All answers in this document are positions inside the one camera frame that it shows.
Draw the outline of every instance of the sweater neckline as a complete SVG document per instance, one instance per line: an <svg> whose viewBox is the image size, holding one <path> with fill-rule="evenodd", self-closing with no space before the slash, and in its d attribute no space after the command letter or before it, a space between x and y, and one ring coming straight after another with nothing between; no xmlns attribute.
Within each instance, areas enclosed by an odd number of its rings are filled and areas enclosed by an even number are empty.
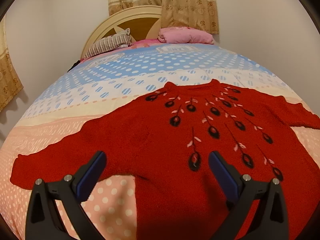
<svg viewBox="0 0 320 240"><path fill-rule="evenodd" d="M167 82L164 87L167 92L176 92L179 95L187 94L189 96L202 96L210 94L220 86L220 82L212 79L209 83L201 85L177 86L172 82Z"/></svg>

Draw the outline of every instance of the curved headboard frame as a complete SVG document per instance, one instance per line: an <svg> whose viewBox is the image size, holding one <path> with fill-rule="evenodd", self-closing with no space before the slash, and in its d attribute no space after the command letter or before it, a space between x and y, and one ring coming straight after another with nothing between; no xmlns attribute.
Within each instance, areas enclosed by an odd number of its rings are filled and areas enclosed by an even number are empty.
<svg viewBox="0 0 320 240"><path fill-rule="evenodd" d="M140 19L140 18L155 18L155 23L151 26L143 26L140 25L141 28L149 28L148 34L145 37L146 39L156 39L159 30L161 28L160 23L161 17L161 6L157 5L142 5L142 6L135 6L131 8L127 8L121 10L109 18L107 18L104 22L102 22L90 35L88 38L82 53L81 58L84 57L85 53L87 52L88 48L95 43L96 41L102 39L109 31L114 29L116 32L121 31L122 29L118 27L118 25L125 23L130 20Z"/></svg>

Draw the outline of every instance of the bedspread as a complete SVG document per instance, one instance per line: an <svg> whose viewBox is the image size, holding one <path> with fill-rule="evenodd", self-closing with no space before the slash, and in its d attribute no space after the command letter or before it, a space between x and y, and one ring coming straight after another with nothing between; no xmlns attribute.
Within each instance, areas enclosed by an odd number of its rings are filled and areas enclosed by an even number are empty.
<svg viewBox="0 0 320 240"><path fill-rule="evenodd" d="M214 45L139 44L85 60L37 98L0 150L0 213L9 227L18 238L25 238L31 191L10 183L12 165L18 154L38 152L79 131L87 120L110 113L140 95L163 87L167 81L197 85L211 79L274 96L283 95L288 102L304 104L266 68ZM320 165L317 155L320 132L304 127L293 129ZM134 177L116 175L97 183L88 201L81 204L106 239L135 239L134 192ZM78 238L60 201L57 206L68 232Z"/></svg>

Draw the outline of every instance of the blue polka dot fabric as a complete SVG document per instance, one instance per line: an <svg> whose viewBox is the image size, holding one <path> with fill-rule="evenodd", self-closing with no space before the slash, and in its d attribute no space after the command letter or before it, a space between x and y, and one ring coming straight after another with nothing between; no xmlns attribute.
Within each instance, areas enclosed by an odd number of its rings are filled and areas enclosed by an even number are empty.
<svg viewBox="0 0 320 240"><path fill-rule="evenodd" d="M258 63L220 47L157 44L86 60L48 87L22 118L84 102L147 94L168 81L176 85L198 85L211 79L240 87L291 90Z"/></svg>

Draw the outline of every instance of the striped pillow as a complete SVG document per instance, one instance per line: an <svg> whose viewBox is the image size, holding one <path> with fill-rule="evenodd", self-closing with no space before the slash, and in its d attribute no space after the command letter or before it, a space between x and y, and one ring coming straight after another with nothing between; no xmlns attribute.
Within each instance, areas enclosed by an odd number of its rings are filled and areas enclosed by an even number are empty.
<svg viewBox="0 0 320 240"><path fill-rule="evenodd" d="M90 46L87 53L84 55L84 58L89 58L101 53L112 51L114 49L117 49L121 45L132 45L130 28L96 41Z"/></svg>

